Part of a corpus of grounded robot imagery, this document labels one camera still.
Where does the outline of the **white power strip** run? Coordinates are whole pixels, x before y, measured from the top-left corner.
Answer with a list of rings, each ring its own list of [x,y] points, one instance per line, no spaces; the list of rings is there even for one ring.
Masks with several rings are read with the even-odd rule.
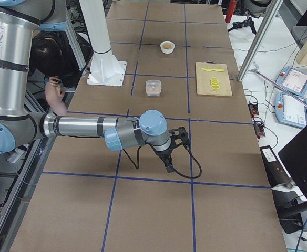
[[[28,150],[29,144],[24,144],[16,147],[10,151],[6,156],[6,161],[9,163],[16,163]]]

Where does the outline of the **yellow plastic knife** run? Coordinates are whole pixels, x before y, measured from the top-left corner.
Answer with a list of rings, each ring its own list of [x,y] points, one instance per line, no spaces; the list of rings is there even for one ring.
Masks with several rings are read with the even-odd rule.
[[[211,72],[211,71],[215,71],[215,72],[225,72],[224,69],[201,68],[201,70],[203,70],[203,71],[208,71],[208,72]]]

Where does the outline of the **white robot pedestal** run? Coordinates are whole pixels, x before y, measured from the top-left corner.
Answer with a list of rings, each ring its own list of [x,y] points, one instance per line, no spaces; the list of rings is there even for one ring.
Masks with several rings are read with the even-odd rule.
[[[93,49],[87,83],[122,86],[127,63],[119,61],[112,53],[103,2],[82,0],[80,7]]]

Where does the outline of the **white bowl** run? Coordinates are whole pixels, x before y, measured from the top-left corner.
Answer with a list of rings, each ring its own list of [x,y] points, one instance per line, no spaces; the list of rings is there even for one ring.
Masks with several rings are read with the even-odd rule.
[[[171,41],[163,41],[160,44],[161,52],[164,54],[171,54],[175,49],[175,44]]]

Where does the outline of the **orange connector board lower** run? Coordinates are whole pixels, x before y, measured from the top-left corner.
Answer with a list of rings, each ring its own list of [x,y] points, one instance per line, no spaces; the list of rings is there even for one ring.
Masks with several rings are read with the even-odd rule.
[[[265,136],[265,131],[264,131],[265,126],[263,122],[256,121],[253,123],[253,126],[257,138],[262,138]]]

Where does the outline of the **person in black hoodie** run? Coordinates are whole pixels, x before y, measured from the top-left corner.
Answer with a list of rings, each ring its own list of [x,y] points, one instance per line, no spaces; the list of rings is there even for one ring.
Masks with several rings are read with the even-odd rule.
[[[58,116],[67,113],[63,98],[67,89],[78,85],[82,70],[64,31],[40,31],[32,40],[30,74],[45,75],[46,101]]]

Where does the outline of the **brown egg from bowl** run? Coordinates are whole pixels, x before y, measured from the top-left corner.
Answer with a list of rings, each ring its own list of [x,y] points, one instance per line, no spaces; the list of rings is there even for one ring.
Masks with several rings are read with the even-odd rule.
[[[163,48],[164,48],[164,49],[170,49],[170,48],[171,48],[171,45],[170,45],[170,44],[163,44]]]

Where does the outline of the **metal reacher grabber tool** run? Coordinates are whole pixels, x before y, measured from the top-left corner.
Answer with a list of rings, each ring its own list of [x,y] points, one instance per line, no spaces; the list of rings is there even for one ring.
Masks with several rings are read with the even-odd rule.
[[[269,81],[270,83],[272,83],[277,89],[281,90],[282,92],[286,93],[287,95],[291,96],[293,99],[295,99],[297,102],[303,104],[306,108],[307,108],[307,103],[302,101],[300,98],[296,97],[294,94],[292,94],[290,91],[284,89],[281,85],[277,84],[275,81],[273,81],[272,79],[268,78],[267,76],[263,75],[262,73],[260,73],[258,71],[257,68],[253,68],[251,70],[248,70],[248,72],[252,72],[255,73],[257,75],[259,75],[260,77],[262,77],[263,79]]]

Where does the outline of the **orange connector board upper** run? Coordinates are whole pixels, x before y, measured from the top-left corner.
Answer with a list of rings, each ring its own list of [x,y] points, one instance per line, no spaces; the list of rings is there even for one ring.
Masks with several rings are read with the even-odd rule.
[[[248,108],[252,117],[257,117],[259,115],[258,105],[249,103]]]

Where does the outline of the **clear plastic egg box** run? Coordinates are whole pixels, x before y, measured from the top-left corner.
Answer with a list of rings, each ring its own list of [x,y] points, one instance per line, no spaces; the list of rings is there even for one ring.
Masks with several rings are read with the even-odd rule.
[[[146,95],[147,96],[160,96],[161,95],[161,90],[162,90],[162,83],[160,80],[147,80],[146,83]],[[153,88],[153,90],[155,88],[159,88],[160,89],[160,93],[154,93],[154,91],[152,93],[148,92],[148,88],[151,87]]]

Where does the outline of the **lower blue teach pendant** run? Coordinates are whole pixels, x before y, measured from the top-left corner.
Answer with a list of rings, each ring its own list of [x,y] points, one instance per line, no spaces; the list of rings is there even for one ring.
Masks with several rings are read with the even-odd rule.
[[[296,128],[307,125],[307,107],[284,92],[275,97],[275,116],[280,123]]]

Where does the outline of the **black tripod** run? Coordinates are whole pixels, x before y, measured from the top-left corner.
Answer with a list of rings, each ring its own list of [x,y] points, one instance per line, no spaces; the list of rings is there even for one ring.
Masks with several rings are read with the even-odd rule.
[[[253,13],[251,13],[249,10],[246,11],[246,17],[247,19],[240,22],[240,21],[236,21],[232,23],[232,27],[228,29],[228,32],[235,30],[235,29],[241,29],[241,28],[245,28],[245,27],[250,27],[251,31],[254,35],[257,34],[256,28],[254,26],[254,21],[252,18],[259,18],[256,15],[254,15]]]

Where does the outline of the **aluminium frame post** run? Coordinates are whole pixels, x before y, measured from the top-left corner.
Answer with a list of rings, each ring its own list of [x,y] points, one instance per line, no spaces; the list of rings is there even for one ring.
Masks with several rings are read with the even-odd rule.
[[[259,47],[261,46],[262,41],[264,37],[266,36],[267,31],[270,28],[272,21],[275,18],[276,14],[278,13],[282,3],[283,3],[283,0],[271,1],[269,8],[266,11],[266,14],[262,20],[262,23],[257,31],[257,34],[255,35],[254,40],[249,48],[249,51],[243,61],[241,69],[237,75],[237,81],[242,82],[244,77],[246,76],[250,68],[250,65],[252,64],[259,50]]]

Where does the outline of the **orange connector board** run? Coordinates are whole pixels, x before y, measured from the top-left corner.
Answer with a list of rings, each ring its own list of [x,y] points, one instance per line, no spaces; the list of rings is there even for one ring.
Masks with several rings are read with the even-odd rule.
[[[253,126],[257,138],[262,138],[265,136],[265,131],[264,131],[265,126],[263,122],[256,121],[253,123]]]
[[[259,115],[258,105],[249,103],[248,108],[252,117],[257,117]]]

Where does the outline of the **upper blue teach pendant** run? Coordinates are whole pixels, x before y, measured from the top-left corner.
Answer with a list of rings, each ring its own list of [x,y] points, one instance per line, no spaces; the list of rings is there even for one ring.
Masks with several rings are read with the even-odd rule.
[[[307,91],[307,73],[290,66],[281,70],[275,82],[294,95],[304,96]]]

